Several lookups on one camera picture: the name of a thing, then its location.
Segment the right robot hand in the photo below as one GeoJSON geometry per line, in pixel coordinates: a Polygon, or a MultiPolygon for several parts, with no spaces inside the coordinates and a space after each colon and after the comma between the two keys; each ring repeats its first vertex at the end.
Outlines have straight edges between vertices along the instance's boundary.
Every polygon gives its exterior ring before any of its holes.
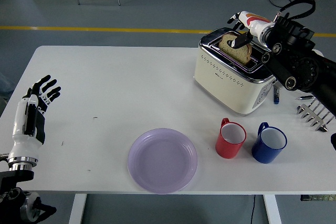
{"type": "Polygon", "coordinates": [[[234,49],[241,48],[250,43],[256,37],[259,43],[267,48],[266,38],[273,29],[275,23],[259,15],[241,11],[234,14],[228,21],[228,24],[236,21],[233,30],[239,28],[240,30],[247,28],[248,31],[239,35],[233,40],[228,40],[227,44],[234,49]]]}

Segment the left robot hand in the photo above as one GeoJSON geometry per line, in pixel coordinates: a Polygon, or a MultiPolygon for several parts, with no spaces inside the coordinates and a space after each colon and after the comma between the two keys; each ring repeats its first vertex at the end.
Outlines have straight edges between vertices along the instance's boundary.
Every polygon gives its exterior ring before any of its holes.
{"type": "Polygon", "coordinates": [[[60,96],[57,80],[46,75],[33,84],[20,100],[13,128],[14,146],[9,160],[37,159],[38,149],[45,142],[45,113],[50,104],[60,96]]]}

